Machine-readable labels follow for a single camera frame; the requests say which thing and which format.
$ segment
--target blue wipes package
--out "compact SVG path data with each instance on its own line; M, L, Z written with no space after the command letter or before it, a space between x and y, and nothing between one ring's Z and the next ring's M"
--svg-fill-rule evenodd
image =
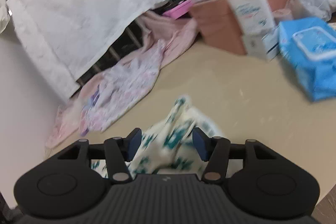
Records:
M313 100L336 96L336 32L317 17L279 24L282 56Z

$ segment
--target wooden floor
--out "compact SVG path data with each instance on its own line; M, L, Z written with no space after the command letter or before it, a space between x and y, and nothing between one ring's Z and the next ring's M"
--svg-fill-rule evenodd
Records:
M336 224L336 185L315 207L312 216L321 224Z

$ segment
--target table surface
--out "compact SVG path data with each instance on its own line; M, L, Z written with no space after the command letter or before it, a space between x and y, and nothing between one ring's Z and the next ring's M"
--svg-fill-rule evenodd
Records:
M257 139L310 172L323 198L336 183L336 100L310 102L289 65L237 56L196 42L160 72L153 90L90 143L145 130L164 119L174 101L188 94L231 143ZM76 139L69 137L52 154Z

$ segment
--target white wall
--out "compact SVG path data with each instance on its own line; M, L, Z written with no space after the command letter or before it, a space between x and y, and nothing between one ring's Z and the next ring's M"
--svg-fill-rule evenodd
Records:
M13 186L43 161L61 100L25 54L10 23L0 34L0 192L16 205Z

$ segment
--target small white box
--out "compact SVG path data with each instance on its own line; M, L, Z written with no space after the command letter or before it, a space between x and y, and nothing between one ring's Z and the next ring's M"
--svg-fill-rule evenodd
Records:
M279 53L278 28L266 34L243 35L241 38L248 55L270 61Z

